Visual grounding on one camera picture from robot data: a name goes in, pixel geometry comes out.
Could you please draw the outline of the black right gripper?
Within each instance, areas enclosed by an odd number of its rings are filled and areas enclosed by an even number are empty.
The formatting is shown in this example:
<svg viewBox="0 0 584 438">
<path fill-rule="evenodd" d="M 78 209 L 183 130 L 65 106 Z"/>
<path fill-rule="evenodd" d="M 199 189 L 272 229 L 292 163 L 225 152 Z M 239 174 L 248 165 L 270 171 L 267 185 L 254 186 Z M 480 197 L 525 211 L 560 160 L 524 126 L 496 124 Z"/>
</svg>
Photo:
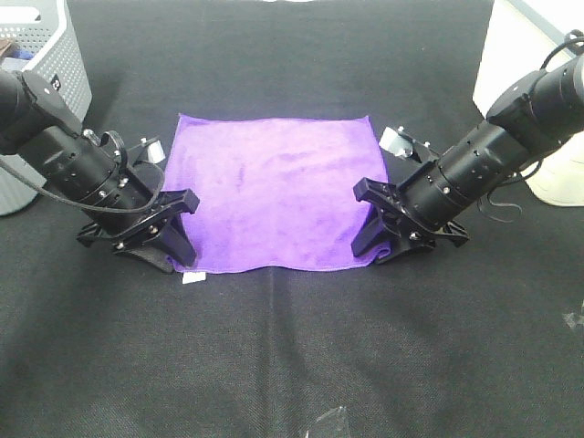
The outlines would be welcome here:
<svg viewBox="0 0 584 438">
<path fill-rule="evenodd" d="M 370 204 L 367 216 L 353 238 L 350 247 L 354 256 L 364 256 L 374 248 L 380 248 L 372 263 L 381 265 L 392 260 L 431 252 L 440 240 L 447 240 L 459 247 L 469 241 L 465 228 L 454 220 L 433 231 L 414 219 L 402 205 L 397 187 L 388 182 L 369 178 L 359 180 L 353 187 L 359 202 Z"/>
</svg>

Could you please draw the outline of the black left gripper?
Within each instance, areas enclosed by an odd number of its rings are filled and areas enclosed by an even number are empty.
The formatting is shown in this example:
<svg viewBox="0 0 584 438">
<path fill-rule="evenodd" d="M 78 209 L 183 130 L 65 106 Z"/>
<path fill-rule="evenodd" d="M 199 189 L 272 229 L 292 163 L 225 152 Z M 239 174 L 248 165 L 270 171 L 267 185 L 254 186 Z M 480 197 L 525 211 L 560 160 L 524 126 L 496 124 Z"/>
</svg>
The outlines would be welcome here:
<svg viewBox="0 0 584 438">
<path fill-rule="evenodd" d="M 184 229 L 182 214 L 194 214 L 199 203 L 191 190 L 161 192 L 145 212 L 112 214 L 108 222 L 100 218 L 84 226 L 77 240 L 84 246 L 106 243 L 117 256 L 138 259 L 172 274 L 174 267 L 168 256 L 185 267 L 195 262 L 196 251 Z"/>
</svg>

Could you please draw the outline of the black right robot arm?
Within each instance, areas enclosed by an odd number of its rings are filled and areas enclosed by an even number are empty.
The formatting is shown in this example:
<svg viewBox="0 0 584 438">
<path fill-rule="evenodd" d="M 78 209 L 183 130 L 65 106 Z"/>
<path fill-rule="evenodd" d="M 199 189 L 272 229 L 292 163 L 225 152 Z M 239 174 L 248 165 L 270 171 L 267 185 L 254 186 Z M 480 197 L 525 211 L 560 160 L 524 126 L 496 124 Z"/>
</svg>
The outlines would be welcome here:
<svg viewBox="0 0 584 438">
<path fill-rule="evenodd" d="M 583 58 L 533 71 L 506 90 L 475 128 L 444 154 L 422 164 L 399 184 L 361 179 L 353 188 L 370 210 L 351 243 L 355 256 L 378 245 L 381 264 L 431 251 L 440 239 L 465 244 L 454 219 L 534 162 L 583 130 Z"/>
</svg>

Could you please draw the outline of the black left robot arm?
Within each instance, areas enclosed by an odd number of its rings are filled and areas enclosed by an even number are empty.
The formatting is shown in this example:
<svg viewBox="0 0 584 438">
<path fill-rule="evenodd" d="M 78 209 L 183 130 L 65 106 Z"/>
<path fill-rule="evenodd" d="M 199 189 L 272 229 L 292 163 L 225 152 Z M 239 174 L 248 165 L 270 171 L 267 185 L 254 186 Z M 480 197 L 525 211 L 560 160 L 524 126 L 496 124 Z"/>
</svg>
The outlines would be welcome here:
<svg viewBox="0 0 584 438">
<path fill-rule="evenodd" d="M 175 264 L 195 261 L 182 216 L 194 214 L 199 199 L 189 189 L 164 190 L 164 172 L 151 157 L 160 147 L 158 138 L 126 148 L 114 130 L 97 135 L 37 73 L 1 73 L 1 152 L 23 159 L 55 190 L 7 164 L 3 169 L 34 191 L 86 214 L 91 221 L 77 235 L 85 247 L 104 242 L 116 255 L 171 273 Z"/>
</svg>

